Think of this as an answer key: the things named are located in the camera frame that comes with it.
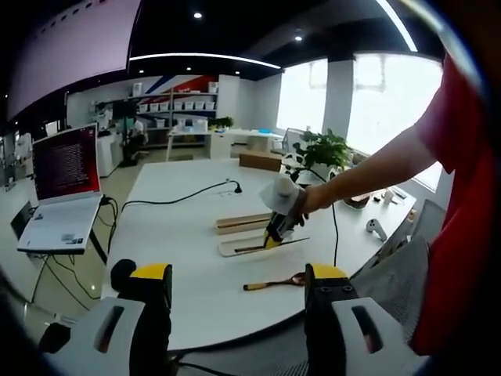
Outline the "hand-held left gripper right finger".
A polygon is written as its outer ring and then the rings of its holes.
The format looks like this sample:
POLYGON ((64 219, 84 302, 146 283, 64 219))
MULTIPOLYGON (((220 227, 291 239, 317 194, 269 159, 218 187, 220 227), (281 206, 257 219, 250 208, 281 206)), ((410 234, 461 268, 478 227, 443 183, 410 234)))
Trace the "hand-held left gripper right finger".
POLYGON ((310 375, 412 373, 400 323, 334 266, 305 267, 305 335, 310 375))

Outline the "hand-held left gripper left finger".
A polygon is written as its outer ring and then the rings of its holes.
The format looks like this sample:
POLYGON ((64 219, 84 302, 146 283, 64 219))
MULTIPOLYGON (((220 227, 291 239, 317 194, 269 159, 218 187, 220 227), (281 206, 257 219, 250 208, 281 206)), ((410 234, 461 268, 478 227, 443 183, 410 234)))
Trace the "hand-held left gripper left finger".
POLYGON ((54 322, 39 349, 60 375, 158 375, 171 333, 172 267, 118 261, 110 272, 115 297, 73 324, 54 322))

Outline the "person's right hand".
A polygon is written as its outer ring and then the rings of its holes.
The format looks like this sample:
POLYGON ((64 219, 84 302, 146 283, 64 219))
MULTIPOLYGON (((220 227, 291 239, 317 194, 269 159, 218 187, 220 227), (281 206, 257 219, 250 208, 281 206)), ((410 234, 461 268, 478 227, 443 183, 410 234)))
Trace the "person's right hand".
POLYGON ((332 203, 330 188, 327 184, 307 186, 305 188, 305 201, 298 211, 297 223, 304 226, 310 214, 328 208, 332 203))

